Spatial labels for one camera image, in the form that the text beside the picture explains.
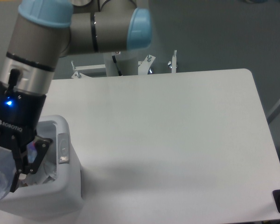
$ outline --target white tabletop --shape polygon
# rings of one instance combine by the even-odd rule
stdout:
[[[225,224],[280,219],[280,163],[248,70],[54,80],[85,206],[0,223]]]

